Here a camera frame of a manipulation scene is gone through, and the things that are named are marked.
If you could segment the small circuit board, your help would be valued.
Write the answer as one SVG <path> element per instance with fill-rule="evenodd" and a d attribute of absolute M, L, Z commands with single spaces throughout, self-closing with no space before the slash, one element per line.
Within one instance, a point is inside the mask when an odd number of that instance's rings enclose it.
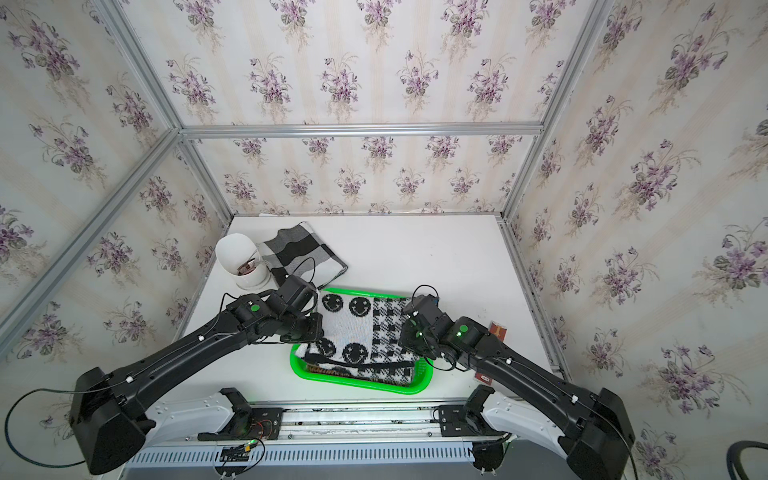
<path fill-rule="evenodd" d="M 249 444 L 224 447 L 219 455 L 221 463 L 248 462 L 251 447 Z"/>

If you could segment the right red snack packet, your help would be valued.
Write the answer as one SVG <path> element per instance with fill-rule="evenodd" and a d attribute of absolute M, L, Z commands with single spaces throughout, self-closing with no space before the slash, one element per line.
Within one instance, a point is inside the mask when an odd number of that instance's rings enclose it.
<path fill-rule="evenodd" d="M 498 324 L 495 321 L 492 321 L 489 326 L 489 332 L 497 337 L 500 341 L 504 341 L 505 337 L 507 335 L 508 329 L 500 324 Z M 491 386 L 493 384 L 493 380 L 488 377 L 487 375 L 481 374 L 479 372 L 476 372 L 474 375 L 474 378 L 477 382 L 480 384 Z"/>

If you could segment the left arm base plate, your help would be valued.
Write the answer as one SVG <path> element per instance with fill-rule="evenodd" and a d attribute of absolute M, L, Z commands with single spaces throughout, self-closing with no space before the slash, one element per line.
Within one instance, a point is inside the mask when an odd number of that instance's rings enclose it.
<path fill-rule="evenodd" d="M 248 413 L 238 412 L 218 432 L 199 433 L 202 442 L 276 440 L 284 410 L 281 408 L 252 408 Z"/>

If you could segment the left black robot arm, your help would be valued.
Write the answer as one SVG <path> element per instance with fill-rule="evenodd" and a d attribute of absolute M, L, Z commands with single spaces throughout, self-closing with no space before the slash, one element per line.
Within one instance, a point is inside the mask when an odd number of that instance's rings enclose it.
<path fill-rule="evenodd" d="M 285 299 L 268 290 L 246 294 L 162 350 L 110 373 L 94 367 L 75 382 L 69 425 L 89 473 L 109 473 L 145 446 L 157 422 L 147 411 L 205 367 L 248 345 L 278 335 L 297 344 L 320 329 L 318 294 Z"/>

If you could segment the aluminium frame rail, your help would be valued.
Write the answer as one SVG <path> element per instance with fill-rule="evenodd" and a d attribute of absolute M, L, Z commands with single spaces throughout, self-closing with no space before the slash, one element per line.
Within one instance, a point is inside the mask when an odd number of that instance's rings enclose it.
<path fill-rule="evenodd" d="M 596 414 L 582 409 L 571 427 L 558 427 L 542 412 L 520 400 L 494 394 L 479 405 L 463 404 L 467 412 L 480 414 L 495 430 L 512 437 L 555 447 L 566 435 L 585 430 Z M 442 437 L 433 422 L 434 403 L 342 403 L 279 406 L 230 399 L 222 394 L 188 401 L 160 401 L 147 412 L 157 422 L 144 447 L 169 441 L 198 441 L 199 433 L 220 431 L 235 413 L 252 408 L 284 410 L 276 440 L 356 439 L 358 441 L 449 438 Z"/>

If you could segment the grey black checked scarf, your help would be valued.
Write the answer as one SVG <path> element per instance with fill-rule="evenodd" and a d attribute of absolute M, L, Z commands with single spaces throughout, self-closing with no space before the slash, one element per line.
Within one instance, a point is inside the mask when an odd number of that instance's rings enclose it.
<path fill-rule="evenodd" d="M 256 247 L 278 286 L 295 275 L 323 289 L 348 271 L 348 265 L 307 222 L 280 229 Z"/>

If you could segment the white tipped cup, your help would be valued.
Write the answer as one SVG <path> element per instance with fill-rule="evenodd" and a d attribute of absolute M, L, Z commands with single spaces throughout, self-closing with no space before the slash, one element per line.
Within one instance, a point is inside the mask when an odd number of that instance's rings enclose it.
<path fill-rule="evenodd" d="M 215 246 L 215 254 L 218 263 L 230 275 L 238 288 L 256 291 L 269 282 L 270 272 L 267 265 L 256 244 L 248 236 L 233 233 L 222 237 Z M 237 268 L 252 257 L 261 261 L 259 268 L 250 275 L 238 276 Z"/>

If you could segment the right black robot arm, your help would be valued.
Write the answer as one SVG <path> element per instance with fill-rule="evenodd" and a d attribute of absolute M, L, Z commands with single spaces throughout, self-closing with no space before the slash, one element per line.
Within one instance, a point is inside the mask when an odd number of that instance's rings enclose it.
<path fill-rule="evenodd" d="M 558 378 L 467 317 L 410 313 L 400 344 L 425 359 L 452 360 L 516 394 L 511 399 L 477 387 L 460 418 L 473 434 L 536 443 L 562 457 L 581 479 L 619 479 L 631 464 L 634 431 L 624 402 L 611 390 L 594 393 Z"/>

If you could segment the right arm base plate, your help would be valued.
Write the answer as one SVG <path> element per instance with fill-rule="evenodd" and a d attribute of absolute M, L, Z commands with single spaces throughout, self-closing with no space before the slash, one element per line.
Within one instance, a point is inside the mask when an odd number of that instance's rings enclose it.
<path fill-rule="evenodd" d="M 503 437 L 508 432 L 493 429 L 480 414 L 468 413 L 463 404 L 442 404 L 432 413 L 442 437 Z"/>

